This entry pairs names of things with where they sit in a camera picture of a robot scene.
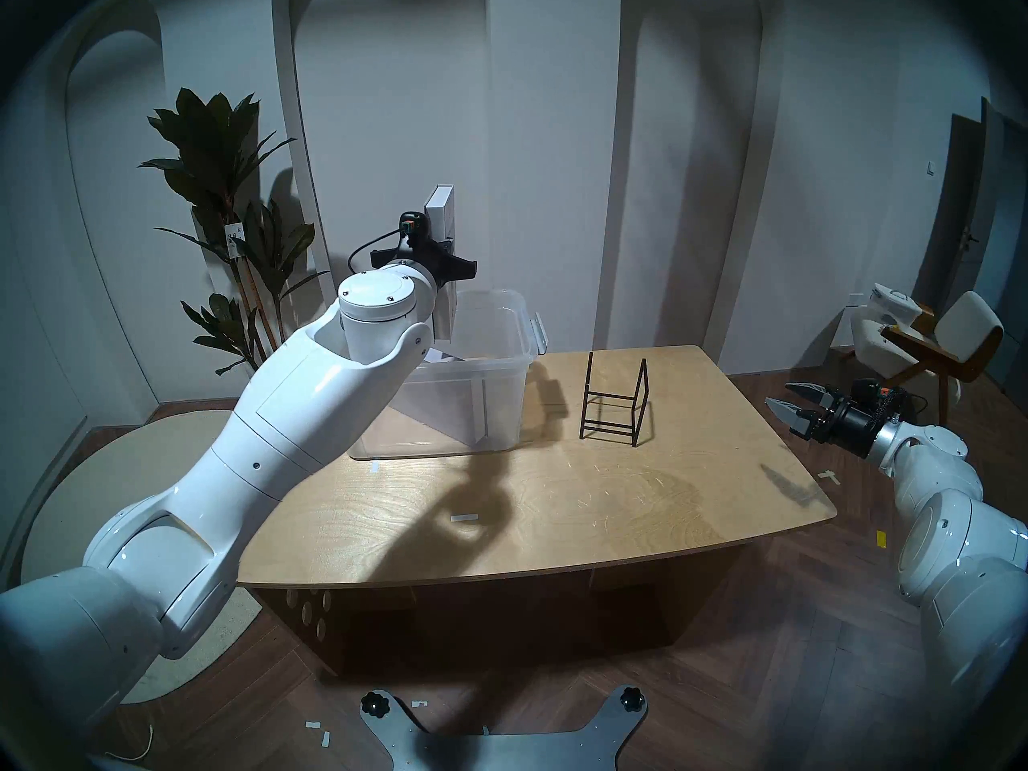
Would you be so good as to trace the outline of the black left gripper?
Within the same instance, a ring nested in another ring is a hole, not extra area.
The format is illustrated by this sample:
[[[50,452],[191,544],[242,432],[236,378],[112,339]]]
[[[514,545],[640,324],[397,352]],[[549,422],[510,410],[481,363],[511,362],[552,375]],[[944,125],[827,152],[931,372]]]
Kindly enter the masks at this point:
[[[437,285],[475,279],[479,265],[475,260],[455,255],[455,241],[452,238],[437,242],[429,237],[402,237],[398,246],[370,253],[371,266],[375,269],[396,261],[423,265]]]

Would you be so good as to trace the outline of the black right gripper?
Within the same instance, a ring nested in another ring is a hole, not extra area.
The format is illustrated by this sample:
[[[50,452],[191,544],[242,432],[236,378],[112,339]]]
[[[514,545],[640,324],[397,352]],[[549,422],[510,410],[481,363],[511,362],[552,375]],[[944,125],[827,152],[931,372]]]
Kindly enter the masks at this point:
[[[824,408],[824,413],[816,414],[815,410],[784,400],[766,398],[771,413],[792,434],[804,441],[812,438],[822,444],[834,444],[860,458],[867,458],[885,424],[898,420],[910,399],[906,389],[883,382],[854,382],[849,395],[807,381],[788,381],[785,387]]]

